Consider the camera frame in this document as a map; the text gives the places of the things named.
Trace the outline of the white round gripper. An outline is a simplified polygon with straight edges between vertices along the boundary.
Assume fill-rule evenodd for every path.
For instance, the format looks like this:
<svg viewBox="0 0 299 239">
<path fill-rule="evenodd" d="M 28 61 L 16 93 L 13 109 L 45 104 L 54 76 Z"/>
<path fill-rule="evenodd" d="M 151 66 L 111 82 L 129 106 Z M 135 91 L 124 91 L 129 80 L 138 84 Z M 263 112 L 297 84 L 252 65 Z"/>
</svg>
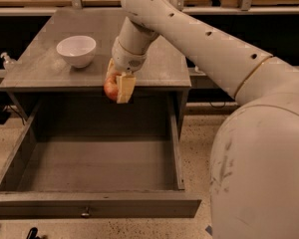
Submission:
<svg viewBox="0 0 299 239">
<path fill-rule="evenodd" d="M 109 60 L 106 79 L 117 79 L 118 104 L 127 104 L 132 97 L 136 85 L 133 74 L 120 72 L 136 72 L 147 59 L 148 49 L 158 33 L 134 23 L 126 18 L 119 36 L 112 47 L 112 58 Z"/>
</svg>

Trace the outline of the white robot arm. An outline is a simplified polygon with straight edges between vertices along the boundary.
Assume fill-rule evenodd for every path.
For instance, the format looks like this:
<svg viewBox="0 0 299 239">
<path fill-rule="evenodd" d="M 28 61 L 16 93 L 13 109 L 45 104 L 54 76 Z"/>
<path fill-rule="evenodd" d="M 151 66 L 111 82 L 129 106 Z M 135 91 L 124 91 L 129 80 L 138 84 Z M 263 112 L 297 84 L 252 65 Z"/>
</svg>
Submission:
<svg viewBox="0 0 299 239">
<path fill-rule="evenodd" d="M 163 36 L 238 103 L 210 155 L 213 239 L 299 239 L 299 70 L 175 7 L 121 0 L 110 69 L 139 70 Z"/>
</svg>

